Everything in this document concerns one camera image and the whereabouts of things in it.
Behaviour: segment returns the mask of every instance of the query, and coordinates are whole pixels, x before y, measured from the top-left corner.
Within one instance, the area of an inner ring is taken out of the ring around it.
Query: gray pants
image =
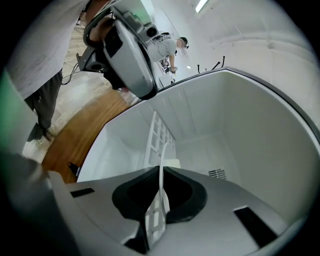
[[[25,99],[25,102],[31,110],[35,110],[38,115],[38,123],[33,127],[27,139],[28,142],[40,139],[50,127],[61,83],[62,70]]]

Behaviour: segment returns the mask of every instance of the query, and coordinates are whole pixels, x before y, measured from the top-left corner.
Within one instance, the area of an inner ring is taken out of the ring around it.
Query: person in white shirt
[[[148,53],[154,62],[159,62],[169,56],[170,71],[175,69],[175,52],[177,48],[188,48],[188,40],[185,37],[173,39],[169,33],[162,33],[156,36],[148,45]]]
[[[38,116],[27,141],[37,140],[42,148],[48,148],[49,141],[57,135],[51,120],[62,83],[63,63],[79,15],[89,3],[85,18],[90,21],[109,2],[89,1],[53,0],[24,33],[7,63],[15,88]]]

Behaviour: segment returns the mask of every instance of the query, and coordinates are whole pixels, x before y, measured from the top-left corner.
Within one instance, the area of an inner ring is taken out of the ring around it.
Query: white bin
[[[270,88],[230,68],[169,87],[103,127],[78,182],[159,165],[169,142],[181,168],[242,186],[291,224],[319,187],[319,131]]]

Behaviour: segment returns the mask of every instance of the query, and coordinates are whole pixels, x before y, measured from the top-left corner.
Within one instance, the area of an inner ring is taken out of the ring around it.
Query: white plastic tray
[[[166,143],[172,147],[171,159],[176,158],[175,138],[156,111],[153,112],[149,136],[146,144],[143,168],[159,166]]]

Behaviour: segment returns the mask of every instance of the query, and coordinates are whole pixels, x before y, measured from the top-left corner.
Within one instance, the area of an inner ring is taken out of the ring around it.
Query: wooden floor
[[[71,73],[77,63],[76,54],[79,53],[82,55],[87,48],[83,41],[84,28],[85,26],[83,24],[77,25],[71,34],[68,52],[64,59],[62,69],[64,77]],[[69,77],[67,76],[63,81],[67,82],[68,79]],[[58,131],[61,131],[83,106],[86,106],[110,88],[111,84],[104,78],[103,74],[79,72],[79,69],[77,69],[70,83],[60,87],[51,122]],[[138,100],[131,92],[117,91],[116,93],[120,94],[129,105],[134,104]],[[46,153],[47,149],[39,147],[37,141],[33,140],[25,144],[22,155],[41,164]]]
[[[60,173],[65,183],[76,182],[68,162],[81,167],[104,124],[128,107],[121,95],[111,88],[87,104],[54,139],[42,161],[43,168]]]

